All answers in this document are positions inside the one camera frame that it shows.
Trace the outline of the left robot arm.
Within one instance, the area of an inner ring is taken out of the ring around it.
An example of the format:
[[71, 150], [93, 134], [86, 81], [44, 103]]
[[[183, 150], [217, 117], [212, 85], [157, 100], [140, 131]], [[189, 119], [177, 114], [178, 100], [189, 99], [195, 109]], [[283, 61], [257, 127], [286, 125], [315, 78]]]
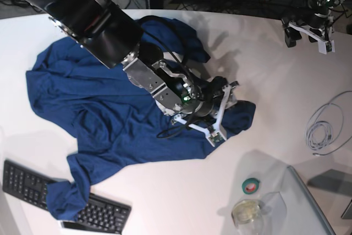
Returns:
[[332, 34], [337, 20], [332, 11], [343, 2], [344, 0], [304, 0], [303, 7], [291, 9], [281, 18], [286, 46], [296, 46], [297, 41], [302, 39], [302, 34], [305, 34], [310, 42], [318, 44], [319, 53], [334, 52]]

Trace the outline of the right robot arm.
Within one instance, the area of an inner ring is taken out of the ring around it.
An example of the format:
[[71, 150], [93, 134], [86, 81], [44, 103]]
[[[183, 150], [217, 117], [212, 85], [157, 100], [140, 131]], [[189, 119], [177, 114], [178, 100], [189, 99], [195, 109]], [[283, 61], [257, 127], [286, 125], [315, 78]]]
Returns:
[[51, 21], [87, 49], [107, 68], [123, 67], [129, 80], [148, 91], [161, 111], [183, 128], [202, 132], [215, 144], [227, 140], [222, 126], [225, 111], [237, 103], [234, 89], [217, 77], [207, 82], [176, 59], [171, 68], [164, 58], [164, 41], [143, 42], [145, 30], [112, 0], [26, 0], [48, 13]]

